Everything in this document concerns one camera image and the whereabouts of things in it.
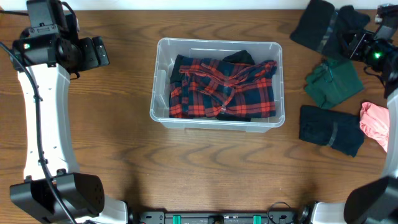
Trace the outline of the red navy plaid shirt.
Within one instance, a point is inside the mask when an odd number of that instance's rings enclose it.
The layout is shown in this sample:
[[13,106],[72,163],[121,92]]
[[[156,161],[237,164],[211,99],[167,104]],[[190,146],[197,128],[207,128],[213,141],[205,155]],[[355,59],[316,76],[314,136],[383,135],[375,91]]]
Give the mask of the red navy plaid shirt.
[[178,55],[170,77],[170,118],[268,118],[276,115],[275,60],[231,63]]

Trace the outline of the black garment with tape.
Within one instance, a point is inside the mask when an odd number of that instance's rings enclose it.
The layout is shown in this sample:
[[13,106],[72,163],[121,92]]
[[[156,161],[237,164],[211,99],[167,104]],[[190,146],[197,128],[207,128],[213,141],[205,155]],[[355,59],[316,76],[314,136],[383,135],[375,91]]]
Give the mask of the black garment with tape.
[[311,0],[291,33],[294,42],[336,60],[343,58],[339,36],[366,27],[370,17],[352,5],[336,9],[327,1]]

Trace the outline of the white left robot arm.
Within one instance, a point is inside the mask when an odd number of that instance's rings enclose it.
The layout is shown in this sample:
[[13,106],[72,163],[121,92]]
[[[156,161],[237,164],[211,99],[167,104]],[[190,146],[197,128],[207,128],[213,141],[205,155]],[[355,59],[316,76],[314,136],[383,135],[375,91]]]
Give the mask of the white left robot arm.
[[65,2],[28,1],[27,14],[30,27],[7,49],[27,123],[24,180],[11,186],[11,201],[41,223],[129,223],[127,204],[106,196],[99,177],[80,172],[71,140],[71,75],[109,64],[103,40],[79,38]]

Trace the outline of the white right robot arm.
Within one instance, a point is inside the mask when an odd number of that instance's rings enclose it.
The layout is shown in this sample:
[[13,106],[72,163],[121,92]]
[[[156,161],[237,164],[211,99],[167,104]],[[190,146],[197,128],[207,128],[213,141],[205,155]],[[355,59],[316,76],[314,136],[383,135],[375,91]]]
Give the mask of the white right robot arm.
[[317,202],[310,223],[397,223],[397,47],[396,28],[351,30],[338,36],[339,54],[381,72],[390,117],[387,157],[381,178],[353,190],[344,203]]

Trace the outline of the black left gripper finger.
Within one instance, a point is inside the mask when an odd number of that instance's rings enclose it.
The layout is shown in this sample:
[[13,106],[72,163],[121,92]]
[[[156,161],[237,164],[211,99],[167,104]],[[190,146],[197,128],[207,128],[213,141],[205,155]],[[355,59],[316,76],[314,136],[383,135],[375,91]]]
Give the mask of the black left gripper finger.
[[91,38],[84,38],[79,40],[78,44],[82,60],[80,62],[79,71],[91,70],[99,66],[98,58],[95,51],[95,46]]
[[92,38],[92,40],[94,43],[95,53],[96,53],[96,57],[97,57],[99,66],[109,65],[109,58],[108,58],[108,54],[107,54],[107,51],[106,51],[106,48],[104,45],[103,38],[98,36],[98,37]]

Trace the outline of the dark green garment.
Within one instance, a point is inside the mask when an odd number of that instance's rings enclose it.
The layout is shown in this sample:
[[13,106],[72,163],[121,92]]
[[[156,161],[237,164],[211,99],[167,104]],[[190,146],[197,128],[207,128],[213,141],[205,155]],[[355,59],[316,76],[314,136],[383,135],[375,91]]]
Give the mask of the dark green garment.
[[324,58],[306,77],[305,92],[315,104],[330,110],[364,90],[364,85],[350,60]]

